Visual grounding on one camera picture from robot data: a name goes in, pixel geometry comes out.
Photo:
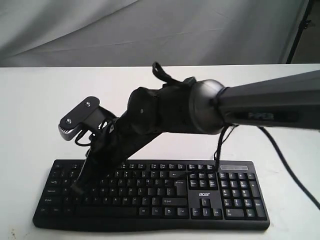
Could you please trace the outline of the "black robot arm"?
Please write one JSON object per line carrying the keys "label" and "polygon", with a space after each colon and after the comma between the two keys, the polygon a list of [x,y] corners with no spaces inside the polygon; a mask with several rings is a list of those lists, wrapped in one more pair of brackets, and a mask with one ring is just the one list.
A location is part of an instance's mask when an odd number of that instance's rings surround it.
{"label": "black robot arm", "polygon": [[232,125],[320,128],[318,70],[234,87],[213,79],[178,81],[157,62],[152,72],[163,81],[160,89],[135,89],[122,116],[102,119],[105,127],[95,133],[71,186],[76,193],[163,133],[216,135]]}

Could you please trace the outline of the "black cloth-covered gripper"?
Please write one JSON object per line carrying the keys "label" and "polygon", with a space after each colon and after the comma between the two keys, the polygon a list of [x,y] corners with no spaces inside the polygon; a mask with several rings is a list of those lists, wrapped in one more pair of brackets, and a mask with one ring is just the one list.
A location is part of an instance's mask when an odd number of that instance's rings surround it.
{"label": "black cloth-covered gripper", "polygon": [[134,153],[164,132],[157,110],[125,111],[116,117],[106,109],[96,109],[83,120],[83,129],[91,131],[90,148],[71,190],[82,195],[97,173],[112,172]]}

